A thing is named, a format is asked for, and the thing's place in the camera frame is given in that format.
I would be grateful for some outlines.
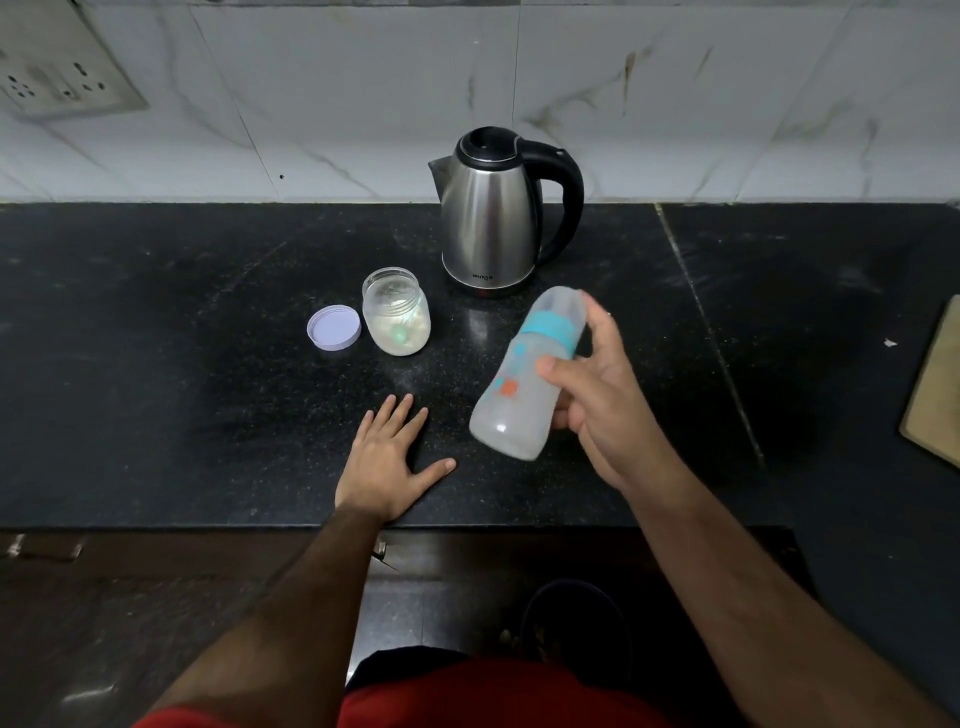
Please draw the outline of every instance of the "person's left hand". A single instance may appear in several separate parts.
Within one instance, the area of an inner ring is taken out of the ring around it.
[[[457,466],[453,458],[446,458],[420,473],[410,472],[407,450],[420,434],[427,410],[424,407],[405,425],[414,396],[404,397],[396,409],[395,403],[396,397],[390,395],[376,417],[372,410],[364,415],[333,497],[337,508],[366,511],[384,523],[403,515],[430,486]]]

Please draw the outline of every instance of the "red sleeve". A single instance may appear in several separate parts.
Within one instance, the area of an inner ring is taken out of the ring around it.
[[[233,726],[191,708],[165,708],[140,718],[133,728],[233,728]]]

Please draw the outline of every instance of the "person's right arm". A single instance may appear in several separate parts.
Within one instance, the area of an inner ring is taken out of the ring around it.
[[[589,296],[593,354],[544,357],[554,417],[627,499],[743,714],[781,726],[955,726],[763,551],[670,446],[616,324]]]

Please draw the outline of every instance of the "wooden cutting board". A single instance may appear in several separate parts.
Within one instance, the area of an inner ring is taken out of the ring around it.
[[[900,433],[960,468],[960,296],[947,304]]]

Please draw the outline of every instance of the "baby bottle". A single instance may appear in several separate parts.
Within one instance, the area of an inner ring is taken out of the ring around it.
[[[560,388],[540,378],[534,365],[545,354],[571,358],[586,322],[579,291],[560,285],[544,291],[473,408],[470,434],[505,455],[536,460],[550,434]]]

